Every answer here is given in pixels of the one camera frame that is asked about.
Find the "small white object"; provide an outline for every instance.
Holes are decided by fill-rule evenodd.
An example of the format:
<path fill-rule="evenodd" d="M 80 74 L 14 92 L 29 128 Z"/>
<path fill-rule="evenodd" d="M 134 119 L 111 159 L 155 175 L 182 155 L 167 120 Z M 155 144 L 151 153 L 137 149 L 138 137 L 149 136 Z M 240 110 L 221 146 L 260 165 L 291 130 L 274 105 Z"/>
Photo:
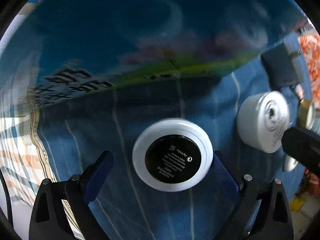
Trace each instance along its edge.
<path fill-rule="evenodd" d="M 172 135 L 182 136 L 183 138 L 192 141 L 201 155 L 201 158 L 199 158 L 199 156 L 191 158 L 188 156 L 188 153 L 183 155 L 183 152 L 179 150 L 179 147 L 170 144 L 163 148 L 163 152 L 160 151 L 161 155 L 165 157 L 165 160 L 160 159 L 159 167 L 156 167 L 159 169 L 159 173 L 163 171 L 162 168 L 164 165 L 170 169 L 172 169 L 171 166 L 173 166 L 176 171 L 170 172 L 174 174 L 174 176 L 177 175 L 176 177 L 179 177 L 179 172 L 181 172 L 181 170 L 183 170 L 183 172 L 188 171 L 188 167 L 191 167 L 190 165 L 192 165 L 196 159 L 199 160 L 199 168 L 197 171 L 194 171 L 195 174 L 193 176 L 191 174 L 191 178 L 180 183 L 165 183 L 163 181 L 166 180 L 172 182 L 170 181 L 171 178 L 167 179 L 166 177 L 164 177 L 163 181 L 159 178 L 156 179 L 155 176 L 150 174 L 146 165 L 146 154 L 147 152 L 150 152 L 149 149 L 163 137 Z M 166 192 L 182 191 L 198 184 L 206 176 L 211 166 L 212 159 L 213 149 L 207 133 L 198 125 L 180 118 L 164 119 L 145 129 L 136 140 L 132 151 L 133 166 L 140 179 L 150 187 Z M 170 172 L 163 172 L 164 176 L 167 175 L 170 177 L 172 175 Z"/>
<path fill-rule="evenodd" d="M 298 163 L 299 162 L 291 156 L 286 156 L 284 160 L 284 171 L 293 171 Z"/>
<path fill-rule="evenodd" d="M 283 133 L 289 127 L 289 108 L 284 96 L 277 92 L 248 97 L 237 115 L 237 130 L 245 144 L 266 153 L 281 147 Z"/>

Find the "white rim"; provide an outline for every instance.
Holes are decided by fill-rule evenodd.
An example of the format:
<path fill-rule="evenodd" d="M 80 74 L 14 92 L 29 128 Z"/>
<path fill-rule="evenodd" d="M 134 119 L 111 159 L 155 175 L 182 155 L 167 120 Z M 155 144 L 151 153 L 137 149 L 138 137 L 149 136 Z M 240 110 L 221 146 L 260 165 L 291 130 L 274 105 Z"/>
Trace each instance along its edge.
<path fill-rule="evenodd" d="M 155 179 L 147 170 L 145 164 L 146 153 L 149 146 L 158 138 L 178 134 L 190 138 L 201 152 L 200 168 L 189 180 L 169 184 Z M 169 118 L 154 123 L 145 129 L 133 146 L 132 162 L 140 179 L 157 190 L 175 192 L 193 187 L 206 176 L 213 159 L 213 149 L 207 133 L 198 125 L 180 118 Z"/>

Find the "yellow object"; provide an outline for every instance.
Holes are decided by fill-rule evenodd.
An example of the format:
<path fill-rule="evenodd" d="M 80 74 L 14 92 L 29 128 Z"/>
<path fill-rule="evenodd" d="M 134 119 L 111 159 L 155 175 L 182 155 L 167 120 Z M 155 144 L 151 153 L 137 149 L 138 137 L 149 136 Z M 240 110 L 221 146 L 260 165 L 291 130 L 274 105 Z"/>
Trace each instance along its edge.
<path fill-rule="evenodd" d="M 305 198 L 303 197 L 298 198 L 297 196 L 294 196 L 293 200 L 290 203 L 290 210 L 292 212 L 298 212 L 305 202 L 306 202 Z"/>

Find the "black cable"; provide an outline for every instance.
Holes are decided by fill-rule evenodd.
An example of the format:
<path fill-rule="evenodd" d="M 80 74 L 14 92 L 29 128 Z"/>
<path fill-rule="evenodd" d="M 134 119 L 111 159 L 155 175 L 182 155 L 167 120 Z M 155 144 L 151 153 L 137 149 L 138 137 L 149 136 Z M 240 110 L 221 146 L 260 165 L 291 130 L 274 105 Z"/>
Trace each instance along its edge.
<path fill-rule="evenodd" d="M 10 226 L 13 228 L 13 217 L 12 217 L 12 207 L 11 207 L 11 199 L 10 199 L 10 195 L 9 195 L 9 190 L 7 187 L 7 184 L 4 180 L 4 176 L 2 174 L 2 171 L 0 169 L 0 181 L 1 184 L 3 186 L 3 190 L 4 190 L 4 194 L 5 194 L 5 200 L 7 202 L 7 216 L 8 216 L 8 222 L 10 224 Z"/>

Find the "round white container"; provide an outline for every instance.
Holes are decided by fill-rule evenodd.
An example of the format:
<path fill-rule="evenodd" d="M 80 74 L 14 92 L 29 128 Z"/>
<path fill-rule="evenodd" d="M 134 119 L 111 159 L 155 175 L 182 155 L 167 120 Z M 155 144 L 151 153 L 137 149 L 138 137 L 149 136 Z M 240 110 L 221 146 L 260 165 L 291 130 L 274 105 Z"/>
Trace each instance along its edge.
<path fill-rule="evenodd" d="M 167 192 L 198 184 L 207 174 L 212 159 L 207 133 L 180 118 L 164 119 L 145 129 L 132 151 L 133 166 L 140 179 Z"/>
<path fill-rule="evenodd" d="M 242 103 L 237 115 L 237 130 L 245 144 L 273 153 L 281 147 L 289 120 L 288 104 L 281 93 L 261 93 Z"/>

